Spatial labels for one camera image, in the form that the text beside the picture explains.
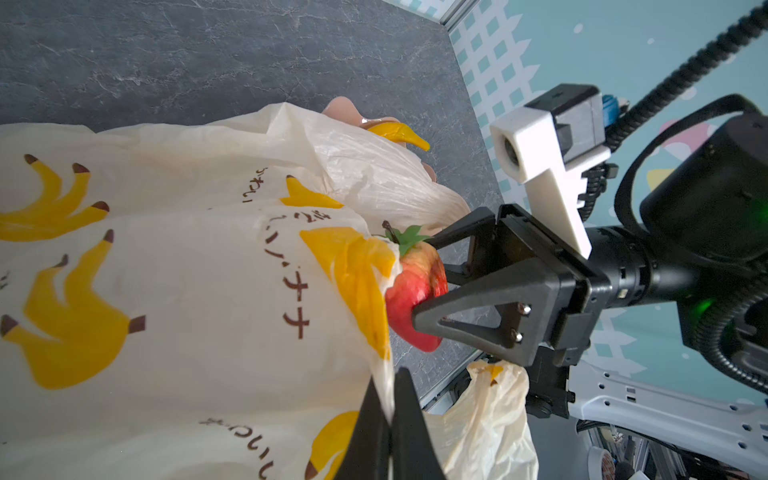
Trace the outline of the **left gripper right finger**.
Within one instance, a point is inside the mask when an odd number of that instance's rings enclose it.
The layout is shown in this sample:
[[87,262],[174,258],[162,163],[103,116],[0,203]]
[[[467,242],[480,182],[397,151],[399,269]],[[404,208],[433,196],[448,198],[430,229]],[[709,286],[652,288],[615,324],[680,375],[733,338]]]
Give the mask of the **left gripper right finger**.
[[407,368],[400,368],[395,374],[394,400],[395,411],[391,423],[392,478],[445,480]]

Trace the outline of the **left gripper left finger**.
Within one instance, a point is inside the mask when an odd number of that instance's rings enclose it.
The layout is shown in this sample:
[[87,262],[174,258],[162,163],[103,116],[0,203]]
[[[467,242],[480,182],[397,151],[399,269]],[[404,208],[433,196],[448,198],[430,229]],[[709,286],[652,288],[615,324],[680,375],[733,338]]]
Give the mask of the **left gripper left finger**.
[[389,478],[390,426],[370,380],[352,437],[335,480],[387,480]]

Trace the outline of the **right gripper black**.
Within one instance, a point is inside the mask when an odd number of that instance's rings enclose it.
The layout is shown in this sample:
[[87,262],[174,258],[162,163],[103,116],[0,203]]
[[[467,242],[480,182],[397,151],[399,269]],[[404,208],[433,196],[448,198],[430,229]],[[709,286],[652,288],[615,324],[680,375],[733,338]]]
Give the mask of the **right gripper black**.
[[568,417],[569,372],[590,345],[607,277],[517,207],[480,207],[427,243],[440,250],[465,239],[466,261],[445,264],[448,283],[463,286],[415,307],[413,326],[525,367],[529,412]]

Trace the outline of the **banana print plastic bag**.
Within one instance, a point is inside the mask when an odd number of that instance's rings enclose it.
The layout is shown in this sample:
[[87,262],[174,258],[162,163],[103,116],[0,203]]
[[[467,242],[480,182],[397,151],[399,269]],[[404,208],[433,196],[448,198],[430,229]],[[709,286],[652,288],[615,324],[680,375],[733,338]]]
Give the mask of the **banana print plastic bag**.
[[[416,155],[298,106],[201,126],[1,129],[1,475],[334,479],[370,380],[390,426],[382,227],[468,212]],[[533,479],[526,372],[424,412],[446,479]]]

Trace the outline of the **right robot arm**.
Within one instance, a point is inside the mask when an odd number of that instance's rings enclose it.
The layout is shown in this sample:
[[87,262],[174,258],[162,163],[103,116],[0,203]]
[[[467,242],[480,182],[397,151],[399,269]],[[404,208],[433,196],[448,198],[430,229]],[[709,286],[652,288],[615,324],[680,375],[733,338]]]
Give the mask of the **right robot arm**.
[[477,209],[436,234],[469,241],[453,290],[405,326],[525,367],[528,408],[621,426],[722,475],[767,475],[767,410],[719,406],[581,364],[599,316],[673,302],[685,346],[767,390],[767,117],[738,94],[658,134],[620,171],[610,156],[643,124],[767,29],[759,5],[636,105],[561,84],[490,126],[527,207]]

